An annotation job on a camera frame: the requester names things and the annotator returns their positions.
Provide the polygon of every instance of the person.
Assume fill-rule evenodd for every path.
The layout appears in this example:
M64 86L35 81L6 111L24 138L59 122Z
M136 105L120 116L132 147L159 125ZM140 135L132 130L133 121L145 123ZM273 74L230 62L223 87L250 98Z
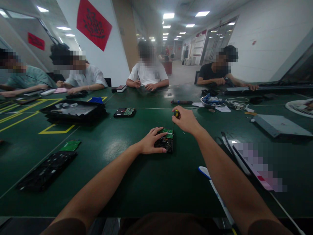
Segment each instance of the person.
M138 52L140 61L133 67L126 85L135 88L144 86L149 91L168 86L170 84L169 78L163 65L156 60L152 43L150 41L140 41L138 43Z
M179 118L172 121L194 136L200 147L212 181L243 235L290 235L267 207L247 177L198 123L192 110L175 107ZM153 128L140 142L131 145L103 168L65 206L41 235L86 234L121 183L127 169L139 154L165 153L154 143L167 133ZM192 214L152 213L133 224L122 223L119 234L208 234L205 220Z
M6 84L1 84L0 92L4 97L37 91L41 89L57 88L55 82L41 69L23 64L17 55L8 49L0 49L0 67L10 72Z
M216 62L205 64L201 67L197 84L206 85L215 82L218 86L225 84L224 77L232 80L235 86L249 87L250 90L255 91L259 88L258 85L244 84L231 74L229 63L238 60L237 49L232 46L226 46L218 53Z
M101 90L108 87L103 73L94 65L86 63L81 55L69 51L63 44L51 46L51 56L54 65L66 66L70 75L65 82L57 81L58 87L69 89L68 94L76 94L83 90Z

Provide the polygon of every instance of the green shirt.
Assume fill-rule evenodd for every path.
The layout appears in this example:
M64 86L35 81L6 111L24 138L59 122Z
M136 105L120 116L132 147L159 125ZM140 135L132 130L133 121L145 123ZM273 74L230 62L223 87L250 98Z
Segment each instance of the green shirt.
M39 68L27 65L26 73L12 73L7 86L17 89L26 89L36 85L47 85L56 89L56 83Z

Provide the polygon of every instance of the white fan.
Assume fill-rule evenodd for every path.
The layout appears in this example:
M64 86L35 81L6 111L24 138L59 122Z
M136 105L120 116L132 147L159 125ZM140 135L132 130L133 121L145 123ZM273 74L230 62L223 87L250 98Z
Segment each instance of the white fan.
M305 105L312 101L313 99L308 99L305 101L290 101L285 105L285 107L294 113L313 118L313 108L310 109L307 105Z

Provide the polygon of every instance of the red banner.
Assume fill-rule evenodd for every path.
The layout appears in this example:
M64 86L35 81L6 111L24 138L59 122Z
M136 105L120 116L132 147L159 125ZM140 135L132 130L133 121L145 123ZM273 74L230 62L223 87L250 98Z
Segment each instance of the red banner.
M45 50L45 41L34 34L28 33L28 43L43 51Z
M81 0L77 14L77 29L104 51L112 25L88 0Z

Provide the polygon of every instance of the green workbench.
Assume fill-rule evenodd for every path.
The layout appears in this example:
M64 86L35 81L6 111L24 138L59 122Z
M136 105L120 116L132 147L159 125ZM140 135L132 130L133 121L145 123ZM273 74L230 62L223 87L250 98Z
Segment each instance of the green workbench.
M106 97L108 115L92 127L52 126L44 114L38 112L65 98L65 94L46 96L29 106L18 107L14 110L22 111L18 114L1 114L0 139L6 142L0 145L0 216L56 216L98 171L141 140L151 128L163 126L174 128L174 153L138 156L100 215L141 217L149 212L166 211L225 217L208 179L198 171L205 163L197 142L171 121L174 107L171 100L200 102L204 88L181 85L155 92L134 88L127 88L123 93L111 93L110 88L93 92L79 100ZM289 101L305 99L298 94L279 95L275 100L251 108L259 114L283 115L313 132L312 119L284 107ZM292 217L313 216L312 141L299 144L273 139L251 123L243 111L211 113L205 108L183 106L193 110L213 138L221 137L224 131L230 139L253 143L253 149L263 157L263 164L269 165L268 171L274 171L274 177L282 178L282 184L287 185L287 192L276 193L284 208ZM115 119L114 112L123 107L134 107L137 113L133 118ZM22 177L71 139L82 141L78 156L46 191L29 193L15 189ZM249 179L273 213L286 217L272 196L253 177Z

